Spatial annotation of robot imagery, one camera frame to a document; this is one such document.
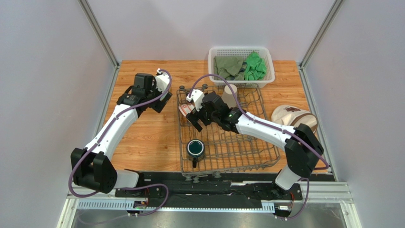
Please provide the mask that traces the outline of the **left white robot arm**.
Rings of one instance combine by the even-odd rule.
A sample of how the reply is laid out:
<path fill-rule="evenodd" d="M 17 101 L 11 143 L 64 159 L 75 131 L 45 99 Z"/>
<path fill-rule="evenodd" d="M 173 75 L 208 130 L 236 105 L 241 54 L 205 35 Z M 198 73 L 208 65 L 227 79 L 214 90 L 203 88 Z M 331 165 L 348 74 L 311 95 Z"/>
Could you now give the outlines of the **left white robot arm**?
<path fill-rule="evenodd" d="M 100 132 L 83 149 L 71 153 L 72 172 L 68 187 L 72 195 L 85 196 L 74 191 L 77 185 L 97 193 L 110 193 L 114 189 L 137 188 L 141 174 L 131 170 L 116 170 L 111 163 L 114 152 L 129 127 L 148 108 L 160 113 L 170 100 L 171 74 L 158 69 L 157 74 L 137 73 L 133 85 L 118 98 L 112 115 Z"/>

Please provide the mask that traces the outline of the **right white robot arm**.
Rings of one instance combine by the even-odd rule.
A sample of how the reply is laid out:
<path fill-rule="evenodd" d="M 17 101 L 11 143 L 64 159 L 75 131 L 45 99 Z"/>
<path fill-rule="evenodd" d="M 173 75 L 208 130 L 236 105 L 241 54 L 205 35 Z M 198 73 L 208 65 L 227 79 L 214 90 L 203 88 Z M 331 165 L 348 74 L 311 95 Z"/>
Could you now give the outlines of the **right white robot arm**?
<path fill-rule="evenodd" d="M 205 94 L 195 89 L 186 100 L 194 105 L 186 118 L 198 131 L 203 129 L 200 122 L 206 126 L 216 123 L 224 131 L 252 136 L 282 149 L 287 165 L 274 180 L 279 189 L 290 190 L 295 182 L 311 175 L 318 161 L 324 160 L 324 148 L 303 123 L 297 127 L 281 125 L 246 112 L 240 104 L 229 108 L 215 92 Z"/>

